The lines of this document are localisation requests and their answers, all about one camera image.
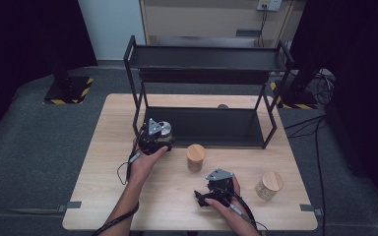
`person's left hand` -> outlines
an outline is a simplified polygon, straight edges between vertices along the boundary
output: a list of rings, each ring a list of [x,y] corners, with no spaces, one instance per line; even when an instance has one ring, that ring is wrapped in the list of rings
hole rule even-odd
[[[167,146],[162,147],[151,155],[141,152],[141,155],[131,165],[131,175],[128,182],[143,185],[152,173],[153,166],[167,152],[167,149]]]

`yellow and black tape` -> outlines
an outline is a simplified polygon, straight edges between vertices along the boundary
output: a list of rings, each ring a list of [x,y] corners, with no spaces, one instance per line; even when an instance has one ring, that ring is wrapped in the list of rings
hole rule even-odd
[[[56,105],[63,105],[63,104],[80,104],[85,100],[86,95],[91,88],[91,84],[94,82],[94,79],[89,78],[86,86],[82,91],[82,95],[78,99],[45,99],[44,104],[56,104]]]
[[[275,96],[278,96],[278,87],[274,82],[270,83],[270,87],[272,92]],[[276,105],[278,108],[288,108],[288,109],[317,109],[318,106],[315,104],[288,104],[284,103],[281,96],[278,96],[278,100],[276,101]]]

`black metal shelf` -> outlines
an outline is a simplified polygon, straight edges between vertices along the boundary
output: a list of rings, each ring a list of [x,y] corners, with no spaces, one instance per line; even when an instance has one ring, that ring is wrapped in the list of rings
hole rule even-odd
[[[272,113],[276,100],[269,103],[265,87],[271,72],[289,72],[292,63],[281,42],[277,48],[148,46],[137,45],[135,37],[131,36],[124,64],[136,104],[134,131],[138,135],[137,120],[144,99],[145,122],[150,118],[169,122],[177,145],[265,148],[277,128]],[[131,69],[139,70],[139,96]],[[261,88],[256,105],[251,109],[158,107],[150,106],[145,83],[256,85]],[[273,126],[266,139],[257,115],[262,98]]]

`jar lid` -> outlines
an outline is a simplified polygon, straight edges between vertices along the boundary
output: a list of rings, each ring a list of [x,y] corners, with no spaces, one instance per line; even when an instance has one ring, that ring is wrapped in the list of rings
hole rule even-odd
[[[192,161],[200,161],[205,158],[205,149],[200,145],[191,145],[186,149],[186,155]]]
[[[262,181],[264,186],[272,191],[279,191],[284,186],[282,176],[273,170],[265,172]]]

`black cable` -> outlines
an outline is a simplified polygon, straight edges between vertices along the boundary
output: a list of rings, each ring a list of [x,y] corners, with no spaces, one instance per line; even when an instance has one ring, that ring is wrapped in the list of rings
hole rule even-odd
[[[262,41],[262,47],[265,47],[265,43],[263,40],[263,28],[265,26],[267,20],[267,5],[263,5],[263,16],[262,16],[262,25],[260,27],[260,35],[259,35],[259,46],[260,46],[260,39]]]
[[[126,184],[127,184],[127,180],[125,180],[125,181],[123,182],[122,179],[121,179],[121,176],[119,176],[119,169],[120,169],[124,164],[128,164],[128,162],[124,162],[124,163],[122,163],[122,164],[118,167],[118,169],[116,169],[116,175],[118,175],[119,181],[121,181],[121,184],[122,184],[122,185],[126,185]]]
[[[314,94],[314,97],[322,105],[327,105],[333,95],[334,90],[334,81],[328,76],[324,75],[321,71],[314,77],[314,80],[319,80],[316,89],[317,93]]]
[[[256,230],[258,230],[256,224],[260,224],[260,225],[263,226],[266,230],[268,230],[268,228],[267,228],[264,224],[262,224],[262,223],[256,221],[256,219],[254,218],[253,212],[251,212],[250,207],[248,207],[248,204],[245,203],[244,200],[243,200],[243,199],[242,199],[237,193],[232,193],[232,192],[230,192],[230,191],[227,191],[227,190],[225,190],[225,189],[220,189],[220,188],[216,188],[216,189],[219,190],[219,191],[221,191],[221,192],[224,192],[224,193],[226,193],[226,194],[232,195],[233,197],[235,197],[235,198],[241,203],[241,205],[242,205],[242,207],[244,208],[244,210],[247,211],[248,218],[250,219],[250,220],[249,220],[250,223],[256,228]]]
[[[127,213],[123,214],[123,215],[120,215],[118,216],[117,218],[103,224],[97,231],[95,231],[92,236],[96,236],[96,235],[99,235],[101,232],[105,231],[106,229],[114,226],[115,224],[121,222],[122,220],[130,217],[131,215],[135,214],[135,212],[137,212],[138,208],[140,206],[140,203],[137,202],[137,205],[131,209],[130,211],[128,211]]]
[[[325,223],[326,223],[326,208],[325,208],[325,191],[324,191],[324,181],[322,178],[322,171],[321,171],[321,161],[320,161],[320,155],[319,155],[319,145],[318,145],[318,127],[321,123],[322,119],[318,121],[317,129],[315,132],[315,149],[317,152],[317,162],[318,162],[318,173],[319,173],[319,180],[320,180],[320,186],[321,186],[321,195],[322,195],[322,236],[325,235]]]
[[[327,213],[326,213],[326,204],[325,204],[325,189],[324,189],[324,180],[323,180],[323,177],[322,177],[322,169],[321,169],[321,160],[320,160],[320,153],[319,153],[319,144],[318,144],[318,131],[321,129],[320,128],[320,125],[321,125],[321,122],[323,120],[325,120],[326,116],[319,116],[319,117],[314,117],[314,118],[311,118],[307,121],[303,121],[303,122],[300,122],[298,124],[303,124],[305,122],[309,122],[310,120],[315,120],[317,118],[320,118],[318,120],[318,123],[317,123],[317,126],[316,126],[316,129],[313,133],[315,133],[315,149],[316,149],[316,153],[317,153],[317,165],[318,165],[318,173],[319,173],[319,181],[320,181],[320,186],[321,186],[321,198],[322,198],[322,211],[323,211],[323,221],[322,221],[322,236],[325,236],[325,225],[326,225],[326,220],[327,220]]]
[[[319,119],[319,118],[322,118],[322,117],[325,117],[326,115],[320,115],[320,116],[317,116],[317,117],[314,117],[314,118],[311,118],[311,119],[308,119],[308,120],[304,120],[304,121],[301,121],[297,124],[294,124],[294,125],[291,125],[291,126],[287,126],[287,127],[284,127],[285,130],[287,129],[290,129],[290,128],[293,128],[295,126],[298,126],[298,125],[301,125],[301,124],[304,124],[306,122],[309,122],[309,121],[313,121],[313,120],[316,120],[316,119]]]
[[[300,128],[299,130],[295,131],[293,134],[291,134],[291,135],[288,136],[287,138],[288,138],[288,139],[294,139],[294,138],[299,138],[299,137],[304,137],[304,136],[310,136],[310,135],[315,134],[316,130],[319,130],[319,129],[324,128],[325,125],[324,125],[323,127],[321,127],[321,128],[317,128],[316,130],[314,130],[314,131],[313,131],[312,133],[310,133],[310,134],[305,134],[305,135],[298,135],[298,136],[295,136],[295,134],[297,134],[299,131],[301,131],[301,130],[305,129],[306,127],[308,127],[308,126],[310,126],[310,125],[313,125],[313,124],[315,124],[315,123],[317,123],[317,122],[319,123],[319,121],[314,121],[314,122],[312,122],[312,123],[310,123],[310,124],[305,125],[304,127],[302,127],[302,128]]]

